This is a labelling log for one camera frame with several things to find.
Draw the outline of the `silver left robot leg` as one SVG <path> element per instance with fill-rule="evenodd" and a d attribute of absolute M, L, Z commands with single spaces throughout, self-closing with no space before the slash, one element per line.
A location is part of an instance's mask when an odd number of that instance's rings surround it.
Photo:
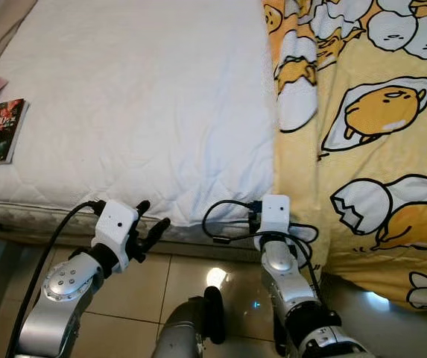
<path fill-rule="evenodd" d="M 203 358 L 204 341 L 226 341 L 226 313 L 222 292 L 207 286 L 202 296 L 179 304 L 159 332 L 151 358 Z"/>

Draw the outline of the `yellow egg cartoon blanket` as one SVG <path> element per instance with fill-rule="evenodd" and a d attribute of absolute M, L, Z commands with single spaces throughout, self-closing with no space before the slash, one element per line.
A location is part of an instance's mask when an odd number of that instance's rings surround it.
<path fill-rule="evenodd" d="M 274 190 L 311 271 L 427 310 L 427 0 L 262 0 Z"/>

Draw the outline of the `white quilted mattress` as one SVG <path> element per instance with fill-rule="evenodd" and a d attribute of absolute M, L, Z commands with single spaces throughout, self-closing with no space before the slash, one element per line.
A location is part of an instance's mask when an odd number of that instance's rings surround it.
<path fill-rule="evenodd" d="M 40 243 L 81 202 L 150 201 L 166 241 L 273 187 L 276 102 L 262 0 L 37 0 L 0 55 L 27 103 L 0 165 L 0 239 Z"/>

